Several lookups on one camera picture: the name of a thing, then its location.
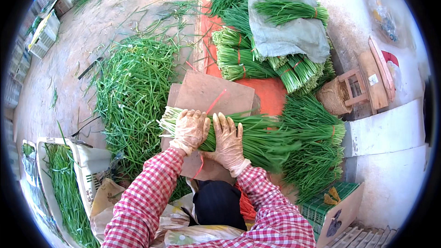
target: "burlap sack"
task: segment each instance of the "burlap sack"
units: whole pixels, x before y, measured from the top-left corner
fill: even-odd
[[[344,82],[340,83],[337,78],[326,83],[316,94],[317,100],[332,115],[341,115],[352,112],[352,106],[345,106],[349,100],[348,90]]]

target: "cardboard piece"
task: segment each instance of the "cardboard piece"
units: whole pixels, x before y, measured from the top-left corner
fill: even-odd
[[[187,71],[182,85],[171,85],[167,105],[188,109],[208,109],[224,88],[227,89],[227,92],[218,100],[212,108],[213,111],[209,112],[209,115],[214,112],[222,112],[228,115],[251,109],[254,109],[253,115],[260,113],[260,99],[254,94],[254,89],[190,70]],[[171,140],[171,138],[162,138],[161,148],[163,151],[169,147]],[[181,172],[182,176],[190,178],[195,176],[202,164],[201,154],[204,155],[204,152],[195,151],[190,156],[184,158]],[[221,164],[207,158],[204,158],[202,170],[195,179],[222,180],[230,184],[234,184],[235,181],[229,171]]]
[[[344,230],[355,220],[360,209],[363,191],[364,182],[361,183],[348,197],[343,199],[339,204],[326,213],[325,223],[323,224],[322,231],[317,240],[317,248],[323,248],[326,246],[334,238],[339,236],[339,234],[343,233]],[[333,236],[326,237],[332,219],[339,210],[341,210],[341,213],[338,217],[338,221],[341,221],[341,226]]]
[[[207,111],[224,89],[227,91],[218,99],[208,115],[218,112],[229,115],[252,109],[253,88],[192,70],[187,70],[185,74],[174,107]]]

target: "latex glove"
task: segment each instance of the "latex glove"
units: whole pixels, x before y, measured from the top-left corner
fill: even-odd
[[[207,113],[184,109],[176,119],[175,138],[170,141],[170,146],[190,155],[207,139],[209,129]]]
[[[231,177],[238,177],[251,161],[243,157],[242,133],[243,127],[236,126],[233,119],[219,112],[213,114],[214,132],[216,134],[216,153],[209,156],[230,171]]]

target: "plastic bag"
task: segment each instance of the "plastic bag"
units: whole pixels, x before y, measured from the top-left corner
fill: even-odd
[[[393,84],[395,85],[396,91],[403,90],[403,79],[401,77],[401,70],[392,61],[387,62],[387,67],[389,68],[390,74],[392,75]]]
[[[415,50],[407,18],[411,15],[404,0],[364,0],[372,30],[385,43]]]

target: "green plastic crate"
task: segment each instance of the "green plastic crate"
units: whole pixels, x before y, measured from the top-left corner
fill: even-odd
[[[326,214],[335,206],[328,205],[323,202],[325,193],[328,193],[329,189],[335,187],[338,192],[338,196],[341,200],[343,200],[348,197],[359,185],[360,184],[358,183],[337,182],[334,185],[325,188],[301,206],[300,213],[311,224],[312,229],[314,230],[315,240],[318,239],[318,236],[322,231]]]

